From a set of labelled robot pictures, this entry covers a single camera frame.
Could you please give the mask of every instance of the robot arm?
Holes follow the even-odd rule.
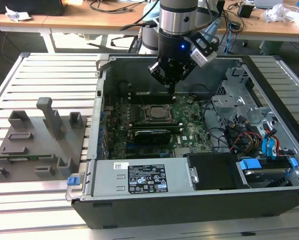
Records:
[[[196,65],[204,67],[217,56],[217,44],[195,28],[197,7],[198,0],[160,1],[158,58],[148,69],[171,95]]]

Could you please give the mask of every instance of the white plastic bag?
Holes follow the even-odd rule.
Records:
[[[270,22],[278,22],[281,21],[285,23],[284,16],[289,12],[290,10],[286,7],[284,7],[283,4],[276,4],[273,6],[272,9],[266,9],[262,15],[261,18],[265,20],[267,23]]]

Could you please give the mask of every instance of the aluminum extrusion table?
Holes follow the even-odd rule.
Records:
[[[0,145],[12,110],[26,110],[30,117],[43,115],[36,109],[39,97],[51,97],[52,107],[61,116],[73,111],[91,116],[97,59],[97,54],[22,54],[0,87]],[[272,57],[255,56],[253,60],[263,73],[270,72],[270,83],[292,109],[299,100],[293,73]],[[91,118],[87,121],[81,172],[85,170]],[[65,180],[0,183],[0,240],[299,239],[299,207],[278,217],[92,230],[65,200],[66,188]]]

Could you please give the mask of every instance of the black box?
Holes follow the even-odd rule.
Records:
[[[251,13],[254,9],[254,5],[250,5],[250,4],[241,4],[238,8],[238,15],[241,17],[241,18],[249,18],[251,16]]]
[[[5,6],[15,12],[61,16],[67,0],[0,0],[0,14],[6,13]]]

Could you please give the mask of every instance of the open computer chassis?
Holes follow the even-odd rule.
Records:
[[[221,56],[197,67],[176,86],[175,98],[148,73],[154,60],[102,54],[96,63],[83,195],[71,201],[87,225],[270,217],[298,206],[299,124],[251,58]],[[126,131],[120,136],[113,129]],[[251,151],[244,137],[231,135],[235,130],[253,131],[260,143]],[[164,146],[148,151],[151,145]],[[151,191],[151,177],[158,173],[164,175]]]

